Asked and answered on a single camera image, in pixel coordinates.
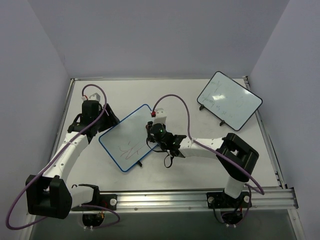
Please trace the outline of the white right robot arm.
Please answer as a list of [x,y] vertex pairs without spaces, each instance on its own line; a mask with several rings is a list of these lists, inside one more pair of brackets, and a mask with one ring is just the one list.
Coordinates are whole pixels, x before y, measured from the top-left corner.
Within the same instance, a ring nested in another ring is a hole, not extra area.
[[160,151],[167,153],[170,162],[174,158],[200,157],[218,160],[228,173],[228,181],[222,192],[223,203],[234,206],[240,201],[243,187],[250,180],[259,159],[259,153],[234,133],[222,138],[193,138],[172,134],[163,123],[149,121],[145,126],[147,143],[156,143]]

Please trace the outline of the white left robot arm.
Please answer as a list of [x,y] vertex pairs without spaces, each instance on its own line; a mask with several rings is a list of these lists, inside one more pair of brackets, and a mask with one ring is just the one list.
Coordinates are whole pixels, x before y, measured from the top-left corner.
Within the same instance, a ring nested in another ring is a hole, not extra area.
[[103,107],[98,100],[84,100],[79,113],[68,127],[65,139],[39,177],[30,175],[25,185],[27,209],[31,215],[65,219],[71,209],[85,205],[90,210],[100,206],[99,187],[75,183],[71,188],[66,181],[82,151],[96,134],[117,124],[119,119],[109,104]]

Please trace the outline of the blue framed whiteboard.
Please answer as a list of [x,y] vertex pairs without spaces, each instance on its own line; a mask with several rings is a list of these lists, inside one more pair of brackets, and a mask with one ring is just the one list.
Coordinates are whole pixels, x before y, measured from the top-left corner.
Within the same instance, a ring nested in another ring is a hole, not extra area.
[[148,154],[160,151],[157,143],[147,141],[146,125],[152,120],[151,111],[148,104],[139,106],[98,139],[107,156],[123,173],[141,166]]

